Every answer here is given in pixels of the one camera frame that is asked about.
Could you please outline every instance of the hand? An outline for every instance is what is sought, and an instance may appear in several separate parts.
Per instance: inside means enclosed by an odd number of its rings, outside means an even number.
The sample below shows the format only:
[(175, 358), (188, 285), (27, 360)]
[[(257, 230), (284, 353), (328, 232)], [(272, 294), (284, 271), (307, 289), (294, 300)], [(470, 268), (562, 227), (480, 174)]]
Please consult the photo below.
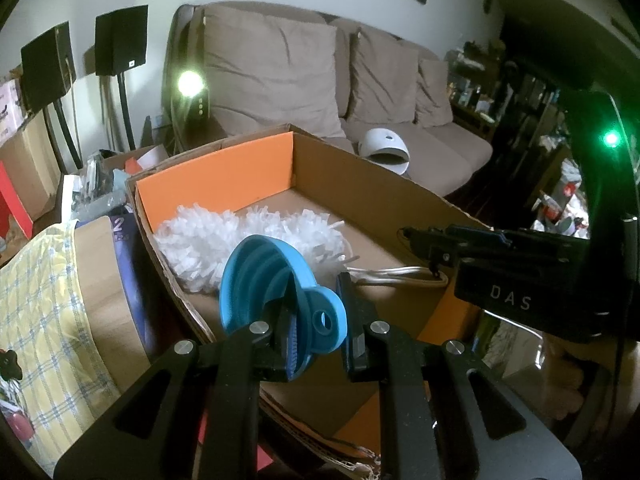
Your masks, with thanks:
[[(569, 413), (575, 413), (582, 407), (584, 397), (578, 389), (584, 375), (576, 363), (566, 359), (567, 355), (572, 355), (581, 361), (593, 361), (605, 367), (610, 372), (612, 381), (616, 345), (615, 338), (601, 337), (589, 344), (576, 344), (545, 335), (543, 341), (545, 361), (542, 365), (543, 413), (555, 420), (562, 420)], [(594, 423), (593, 432), (604, 433), (609, 420), (612, 398), (613, 382), (607, 386), (603, 407)], [(638, 404), (640, 404), (640, 346), (635, 341), (626, 341), (620, 368), (616, 411), (608, 438), (618, 436), (625, 429)]]

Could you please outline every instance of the white wire handle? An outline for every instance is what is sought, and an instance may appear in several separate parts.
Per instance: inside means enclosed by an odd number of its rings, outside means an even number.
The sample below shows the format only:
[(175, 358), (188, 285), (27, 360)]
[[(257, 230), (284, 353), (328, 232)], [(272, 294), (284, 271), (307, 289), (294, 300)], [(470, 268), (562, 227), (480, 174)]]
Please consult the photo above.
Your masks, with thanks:
[[(393, 269), (358, 269), (347, 267), (354, 278), (355, 285), (389, 285), (389, 286), (415, 286), (419, 288), (444, 288), (449, 284), (449, 278), (443, 272), (436, 278), (426, 267), (395, 267)], [(411, 278), (407, 274), (425, 274), (427, 278)]]

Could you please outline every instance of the green light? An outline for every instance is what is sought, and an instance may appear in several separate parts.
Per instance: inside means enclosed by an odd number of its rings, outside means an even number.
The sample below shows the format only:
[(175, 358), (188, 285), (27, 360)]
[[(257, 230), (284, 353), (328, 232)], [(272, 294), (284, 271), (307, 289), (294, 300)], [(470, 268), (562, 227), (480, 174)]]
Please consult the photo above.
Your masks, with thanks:
[(604, 134), (602, 140), (604, 140), (608, 148), (617, 148), (620, 142), (622, 142), (622, 137), (620, 137), (620, 134), (616, 130), (610, 130)]
[(183, 72), (178, 79), (178, 90), (185, 97), (196, 97), (204, 88), (202, 76), (193, 70)]

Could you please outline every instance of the black pole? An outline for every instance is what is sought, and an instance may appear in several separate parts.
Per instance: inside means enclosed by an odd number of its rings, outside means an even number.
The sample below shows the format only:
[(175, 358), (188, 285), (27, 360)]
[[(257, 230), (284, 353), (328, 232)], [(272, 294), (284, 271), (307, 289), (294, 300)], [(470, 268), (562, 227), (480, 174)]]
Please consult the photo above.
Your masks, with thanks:
[(127, 140), (129, 141), (129, 149), (136, 149), (136, 141), (133, 140), (133, 131), (131, 129), (131, 118), (129, 117), (129, 103), (127, 103), (127, 87), (124, 84), (124, 72), (118, 74), (118, 89), (120, 90), (120, 105), (122, 106), (122, 119), (124, 120), (124, 129), (127, 131)]
[(42, 109), (42, 116), (44, 118), (44, 125), (47, 129), (47, 135), (49, 136), (49, 142), (51, 143), (51, 147), (53, 148), (53, 154), (56, 157), (56, 162), (58, 167), (60, 168), (60, 173), (67, 174), (65, 159), (62, 158), (62, 152), (60, 152), (60, 146), (58, 145), (58, 141), (56, 140), (56, 136), (53, 133), (53, 124), (51, 124), (51, 116), (49, 115), (49, 107), (45, 106)]
[(69, 132), (69, 126), (66, 124), (65, 112), (62, 109), (62, 101), (60, 99), (56, 99), (53, 101), (53, 107), (56, 110), (56, 114), (58, 115), (58, 122), (60, 123), (60, 128), (62, 129), (62, 135), (65, 137), (66, 145), (69, 148), (69, 153), (71, 153), (71, 158), (74, 160), (76, 168), (78, 170), (82, 168), (82, 160), (80, 160), (80, 156), (78, 152), (76, 152), (76, 146), (74, 144), (74, 140), (71, 138), (71, 133)]

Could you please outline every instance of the ceiling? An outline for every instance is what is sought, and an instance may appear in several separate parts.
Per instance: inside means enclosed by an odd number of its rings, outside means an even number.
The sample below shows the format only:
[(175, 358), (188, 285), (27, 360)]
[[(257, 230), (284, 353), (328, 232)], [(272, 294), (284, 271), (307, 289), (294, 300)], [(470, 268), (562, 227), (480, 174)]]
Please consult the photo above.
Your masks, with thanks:
[(558, 84), (612, 93), (640, 84), (640, 50), (566, 0), (500, 0), (508, 52), (528, 59)]

